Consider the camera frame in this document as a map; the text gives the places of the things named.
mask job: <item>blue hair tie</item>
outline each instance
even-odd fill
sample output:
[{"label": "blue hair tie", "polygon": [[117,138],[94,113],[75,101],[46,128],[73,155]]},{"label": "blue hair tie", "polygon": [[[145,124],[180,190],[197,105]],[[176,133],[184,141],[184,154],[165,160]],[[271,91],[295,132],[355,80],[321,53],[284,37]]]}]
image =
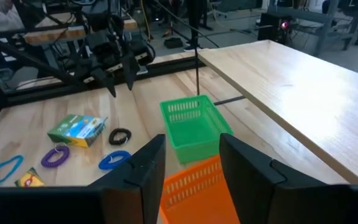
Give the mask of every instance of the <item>blue hair tie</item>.
[{"label": "blue hair tie", "polygon": [[1,168],[4,165],[10,164],[11,162],[17,160],[15,166],[12,168],[12,170],[8,174],[6,174],[6,176],[3,179],[0,180],[0,183],[4,182],[6,179],[8,179],[17,170],[17,168],[19,168],[20,164],[22,164],[22,162],[23,162],[23,159],[24,159],[23,156],[18,155],[18,156],[13,157],[12,159],[9,159],[8,161],[0,163],[0,168]]},{"label": "blue hair tie", "polygon": [[[126,159],[130,158],[130,154],[127,151],[115,151],[108,156],[106,156],[99,163],[99,169],[101,170],[111,170],[116,168],[119,164],[122,164]],[[120,160],[116,162],[111,162],[115,157],[122,157]]]}]

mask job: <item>small box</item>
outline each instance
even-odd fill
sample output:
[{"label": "small box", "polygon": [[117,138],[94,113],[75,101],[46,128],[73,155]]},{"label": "small box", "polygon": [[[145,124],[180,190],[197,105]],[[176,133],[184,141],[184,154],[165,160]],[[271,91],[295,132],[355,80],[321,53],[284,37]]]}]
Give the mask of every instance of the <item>small box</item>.
[{"label": "small box", "polygon": [[90,147],[105,128],[107,118],[69,114],[48,132],[53,142]]}]

